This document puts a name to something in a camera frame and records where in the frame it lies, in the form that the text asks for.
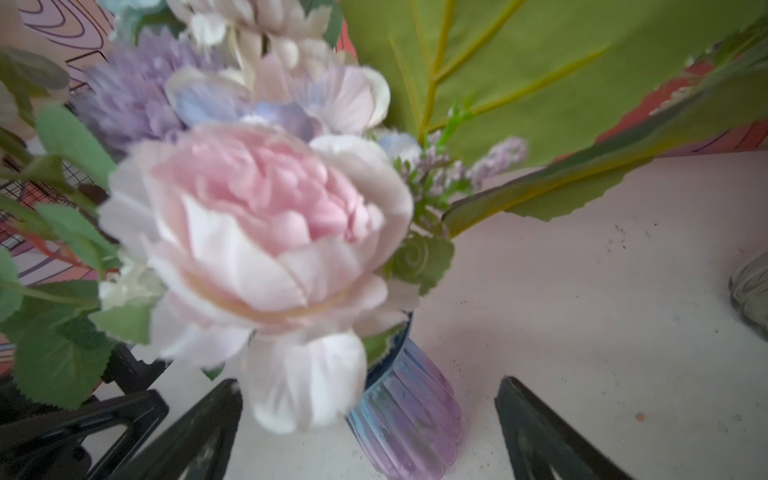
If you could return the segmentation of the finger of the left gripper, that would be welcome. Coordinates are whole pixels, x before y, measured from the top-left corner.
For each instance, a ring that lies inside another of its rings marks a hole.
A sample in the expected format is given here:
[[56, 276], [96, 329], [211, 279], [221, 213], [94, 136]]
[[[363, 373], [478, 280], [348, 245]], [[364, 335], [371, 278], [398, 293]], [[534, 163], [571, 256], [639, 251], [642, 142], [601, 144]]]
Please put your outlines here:
[[[155, 390], [58, 410], [1, 426], [3, 479], [107, 479], [125, 465], [169, 413]], [[94, 462], [83, 447], [92, 435], [123, 429]]]

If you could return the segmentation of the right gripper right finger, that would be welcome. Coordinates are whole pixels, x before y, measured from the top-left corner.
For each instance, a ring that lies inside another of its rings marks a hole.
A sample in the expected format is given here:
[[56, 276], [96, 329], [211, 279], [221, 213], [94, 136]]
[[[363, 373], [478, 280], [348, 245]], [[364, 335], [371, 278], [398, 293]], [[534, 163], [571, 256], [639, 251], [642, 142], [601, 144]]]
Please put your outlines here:
[[527, 386], [502, 379], [495, 407], [517, 479], [628, 479]]

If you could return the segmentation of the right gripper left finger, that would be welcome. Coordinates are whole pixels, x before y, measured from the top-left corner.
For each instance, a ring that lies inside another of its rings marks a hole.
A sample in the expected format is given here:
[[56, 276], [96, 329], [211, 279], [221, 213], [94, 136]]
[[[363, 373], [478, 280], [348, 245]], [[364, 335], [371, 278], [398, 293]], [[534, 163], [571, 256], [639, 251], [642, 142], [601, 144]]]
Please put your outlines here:
[[222, 480], [242, 411], [238, 382], [224, 380], [110, 477]]

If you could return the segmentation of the purple glass vase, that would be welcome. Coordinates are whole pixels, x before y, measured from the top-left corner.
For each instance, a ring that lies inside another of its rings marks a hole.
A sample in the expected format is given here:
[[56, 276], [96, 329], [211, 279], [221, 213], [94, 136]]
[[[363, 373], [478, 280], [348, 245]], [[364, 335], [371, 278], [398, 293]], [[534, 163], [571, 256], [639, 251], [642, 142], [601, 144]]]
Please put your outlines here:
[[454, 389], [410, 338], [413, 314], [368, 368], [346, 422], [373, 468], [388, 479], [441, 479], [458, 455], [462, 412]]

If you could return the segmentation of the clear glass vase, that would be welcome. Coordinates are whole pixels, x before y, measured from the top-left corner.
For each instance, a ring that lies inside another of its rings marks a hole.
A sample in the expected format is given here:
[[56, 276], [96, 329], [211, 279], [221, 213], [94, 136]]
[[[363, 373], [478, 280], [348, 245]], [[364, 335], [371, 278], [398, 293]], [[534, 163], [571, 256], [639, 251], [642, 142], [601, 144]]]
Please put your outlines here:
[[739, 320], [767, 340], [767, 250], [737, 268], [728, 281], [729, 299]]

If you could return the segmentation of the blue hydrangea flower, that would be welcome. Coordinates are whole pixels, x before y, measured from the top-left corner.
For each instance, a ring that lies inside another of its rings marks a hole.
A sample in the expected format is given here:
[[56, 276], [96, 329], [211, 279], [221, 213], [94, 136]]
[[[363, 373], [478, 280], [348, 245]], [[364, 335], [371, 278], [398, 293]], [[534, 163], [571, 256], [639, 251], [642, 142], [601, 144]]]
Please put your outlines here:
[[501, 212], [549, 220], [646, 161], [724, 150], [767, 119], [763, 1], [345, 1], [359, 60], [388, 81], [387, 122], [418, 139], [469, 117], [468, 163], [516, 136], [532, 174], [456, 203], [459, 234]]

